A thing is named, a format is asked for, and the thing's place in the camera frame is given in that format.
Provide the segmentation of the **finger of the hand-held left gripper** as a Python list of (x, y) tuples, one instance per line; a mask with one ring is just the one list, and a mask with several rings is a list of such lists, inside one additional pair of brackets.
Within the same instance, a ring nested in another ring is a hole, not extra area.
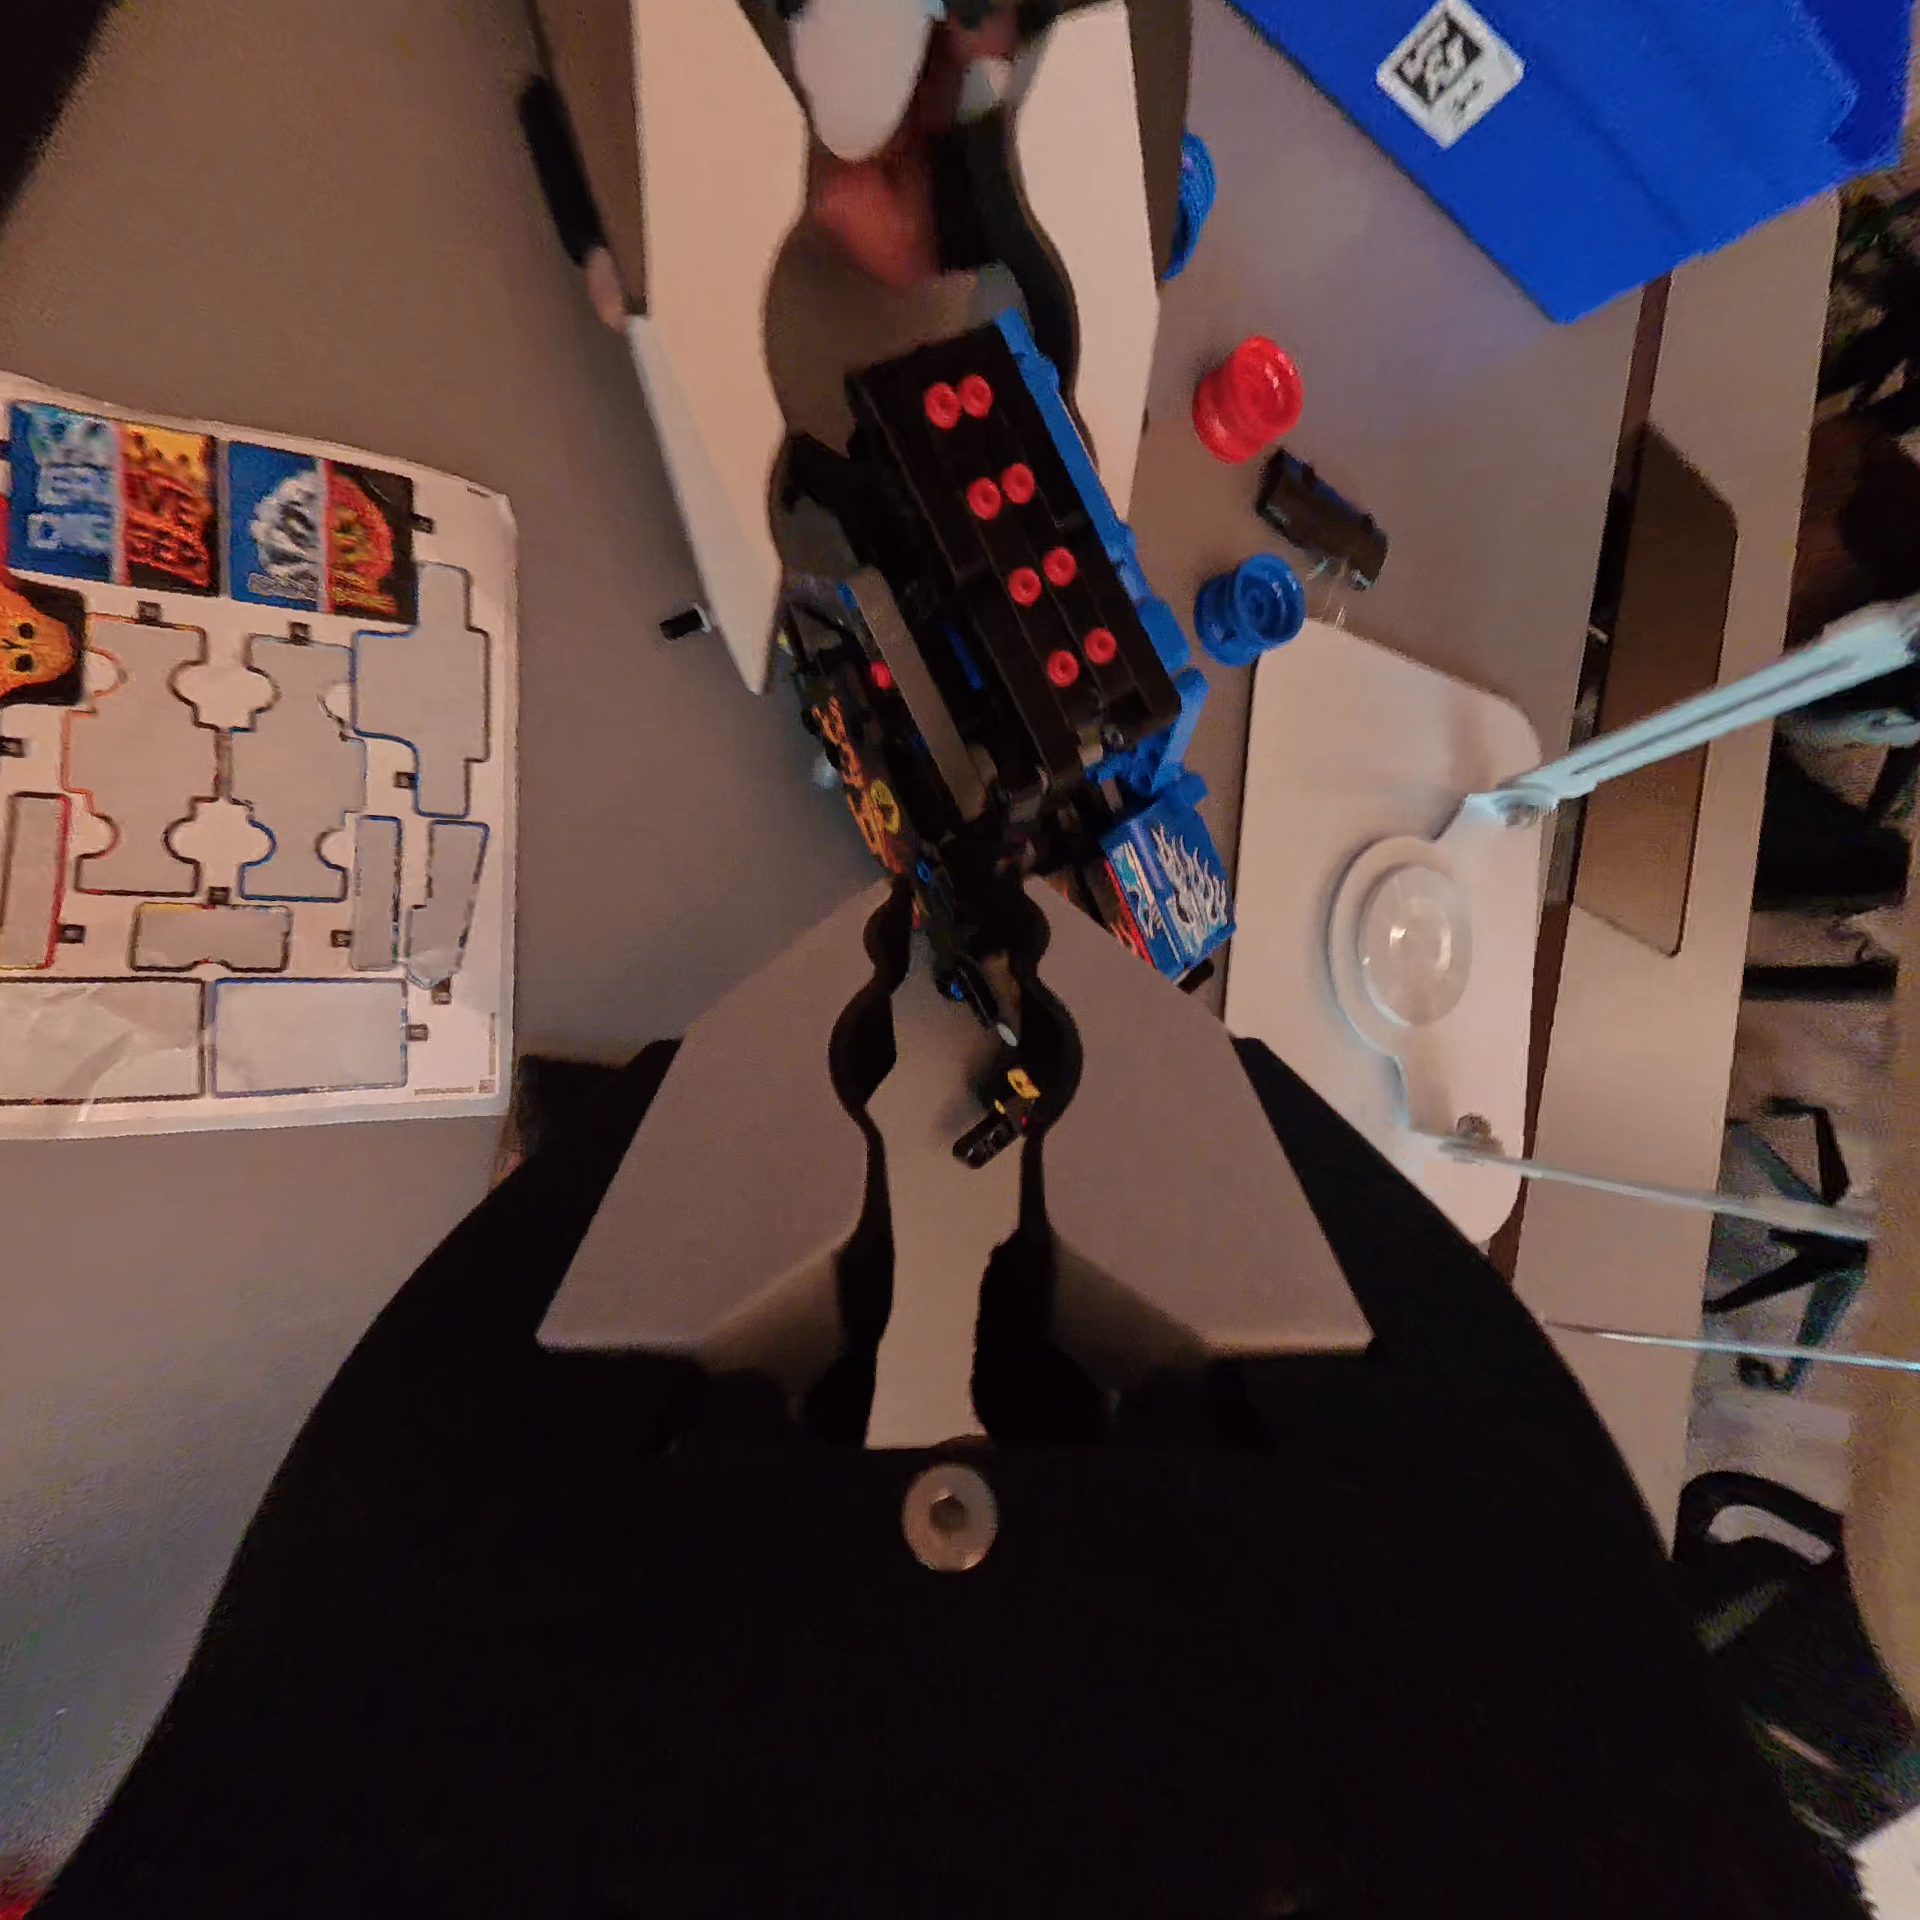
[(634, 1), (643, 294), (629, 344), (712, 623), (751, 692), (777, 646), (771, 498), (787, 439), (765, 303), (809, 183), (809, 120), (733, 1)]
[(1105, 484), (1136, 480), (1161, 318), (1124, 4), (1059, 14), (980, 127), (980, 216)]

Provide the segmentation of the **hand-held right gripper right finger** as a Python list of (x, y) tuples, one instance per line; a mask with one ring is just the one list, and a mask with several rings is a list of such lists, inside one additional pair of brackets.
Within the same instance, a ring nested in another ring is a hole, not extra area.
[(1370, 1319), (1231, 1031), (1045, 882), (997, 909), (1017, 1047), (992, 1112), (1017, 1202), (971, 1392), (1108, 1396), (1362, 1352)]

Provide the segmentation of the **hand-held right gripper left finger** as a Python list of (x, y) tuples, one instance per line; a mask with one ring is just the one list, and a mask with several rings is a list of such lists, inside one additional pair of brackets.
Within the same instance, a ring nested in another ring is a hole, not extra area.
[(873, 1390), (897, 1248), (873, 1097), (915, 906), (882, 880), (681, 1040), (540, 1326), (556, 1352)]

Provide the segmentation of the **brick-built toy truck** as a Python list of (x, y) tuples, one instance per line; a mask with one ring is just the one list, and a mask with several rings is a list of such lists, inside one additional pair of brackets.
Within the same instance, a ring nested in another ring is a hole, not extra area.
[(933, 982), (1000, 1040), (953, 1156), (1045, 1105), (1010, 924), (1042, 880), (1180, 990), (1232, 937), (1187, 766), (1209, 681), (1017, 309), (845, 378), (845, 447), (795, 433), (779, 505), (849, 557), (788, 568), (775, 646), (824, 770), (904, 886)]

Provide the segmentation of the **person's left hand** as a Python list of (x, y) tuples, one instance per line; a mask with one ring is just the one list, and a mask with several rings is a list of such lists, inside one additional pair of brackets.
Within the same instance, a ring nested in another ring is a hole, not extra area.
[(899, 294), (992, 261), (959, 127), (904, 126), (865, 159), (819, 148), (808, 221), (852, 270)]

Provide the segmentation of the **blue wheel rim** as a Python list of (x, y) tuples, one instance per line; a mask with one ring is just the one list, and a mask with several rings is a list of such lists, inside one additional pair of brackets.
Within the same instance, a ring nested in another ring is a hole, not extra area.
[(1250, 556), (1200, 584), (1191, 621), (1212, 660), (1256, 664), (1304, 631), (1305, 584), (1283, 557)]
[(1171, 221), (1169, 263), (1161, 270), (1161, 282), (1180, 278), (1209, 221), (1216, 202), (1216, 166), (1209, 143), (1194, 129), (1185, 129), (1180, 151), (1180, 176)]

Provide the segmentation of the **red wheel rim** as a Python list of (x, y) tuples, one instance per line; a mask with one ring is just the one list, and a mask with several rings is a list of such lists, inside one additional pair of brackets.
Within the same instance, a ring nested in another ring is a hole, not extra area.
[(1305, 408), (1305, 377), (1292, 353), (1268, 336), (1248, 334), (1191, 396), (1191, 428), (1221, 464), (1252, 462), (1284, 441)]

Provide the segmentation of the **clear round disc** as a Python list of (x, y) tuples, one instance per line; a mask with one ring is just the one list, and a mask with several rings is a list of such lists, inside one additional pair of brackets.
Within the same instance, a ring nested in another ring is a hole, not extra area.
[(1472, 982), (1471, 895), (1436, 844), (1395, 834), (1354, 855), (1329, 903), (1323, 954), (1354, 1034), (1399, 1062)]

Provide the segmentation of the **black cylinder part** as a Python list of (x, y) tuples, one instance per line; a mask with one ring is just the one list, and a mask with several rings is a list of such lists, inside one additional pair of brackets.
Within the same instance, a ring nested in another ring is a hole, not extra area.
[(1381, 521), (1284, 446), (1261, 469), (1256, 514), (1341, 584), (1355, 591), (1378, 584), (1389, 550)]

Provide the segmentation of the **blue storage bin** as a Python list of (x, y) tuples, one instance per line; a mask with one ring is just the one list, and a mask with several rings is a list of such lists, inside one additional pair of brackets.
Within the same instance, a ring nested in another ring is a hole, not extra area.
[(1901, 156), (1909, 1), (1243, 1), (1549, 320)]

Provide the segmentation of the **black dotted pad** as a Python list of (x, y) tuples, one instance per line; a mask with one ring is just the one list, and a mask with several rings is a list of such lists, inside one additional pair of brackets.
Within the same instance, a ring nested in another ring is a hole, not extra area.
[(115, 1), (3, 1), (3, 220), (81, 82)]

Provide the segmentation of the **sticker sheet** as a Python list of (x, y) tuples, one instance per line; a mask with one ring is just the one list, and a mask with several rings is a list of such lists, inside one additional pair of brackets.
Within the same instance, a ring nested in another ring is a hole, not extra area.
[(4, 1138), (503, 1112), (507, 498), (3, 396)]

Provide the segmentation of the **white stand with base plate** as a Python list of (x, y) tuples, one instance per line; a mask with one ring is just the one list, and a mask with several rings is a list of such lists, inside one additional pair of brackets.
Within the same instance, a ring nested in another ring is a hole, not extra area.
[[(1523, 1183), (1563, 1183), (1777, 1232), (1871, 1241), (1872, 1213), (1632, 1183), (1520, 1154), (1553, 816), (1608, 784), (1707, 750), (1915, 662), (1915, 598), (1831, 623), (1812, 645), (1701, 689), (1559, 759), (1511, 702), (1354, 631), (1307, 621), (1256, 672), (1240, 805), (1227, 1023), (1256, 1037), (1474, 1241)], [(1472, 982), (1393, 1062), (1346, 1025), (1323, 954), (1329, 903), (1355, 852), (1437, 845), (1472, 911)]]

